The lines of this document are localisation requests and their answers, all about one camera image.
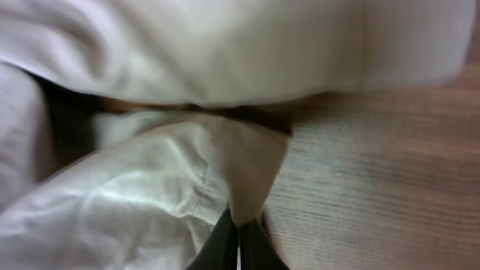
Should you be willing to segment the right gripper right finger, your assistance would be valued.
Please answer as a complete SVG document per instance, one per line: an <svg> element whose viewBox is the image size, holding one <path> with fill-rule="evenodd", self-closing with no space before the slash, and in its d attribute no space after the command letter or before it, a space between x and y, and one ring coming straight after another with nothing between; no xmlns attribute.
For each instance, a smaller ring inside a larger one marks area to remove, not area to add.
<svg viewBox="0 0 480 270"><path fill-rule="evenodd" d="M290 270L257 219L242 226L239 234L242 270Z"/></svg>

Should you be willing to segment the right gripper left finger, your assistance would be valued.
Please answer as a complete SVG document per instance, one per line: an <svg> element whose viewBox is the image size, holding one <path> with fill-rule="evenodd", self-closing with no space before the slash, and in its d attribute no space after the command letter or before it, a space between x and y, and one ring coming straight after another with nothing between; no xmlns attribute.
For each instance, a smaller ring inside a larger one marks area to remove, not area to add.
<svg viewBox="0 0 480 270"><path fill-rule="evenodd" d="M187 270L236 270L237 259L237 227L231 211L226 209Z"/></svg>

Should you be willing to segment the beige shorts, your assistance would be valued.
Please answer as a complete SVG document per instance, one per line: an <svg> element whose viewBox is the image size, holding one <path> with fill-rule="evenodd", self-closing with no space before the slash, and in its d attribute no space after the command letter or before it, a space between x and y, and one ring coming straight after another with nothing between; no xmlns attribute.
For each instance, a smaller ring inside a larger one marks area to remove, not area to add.
<svg viewBox="0 0 480 270"><path fill-rule="evenodd" d="M3 1L1 267L477 269L477 1Z"/></svg>

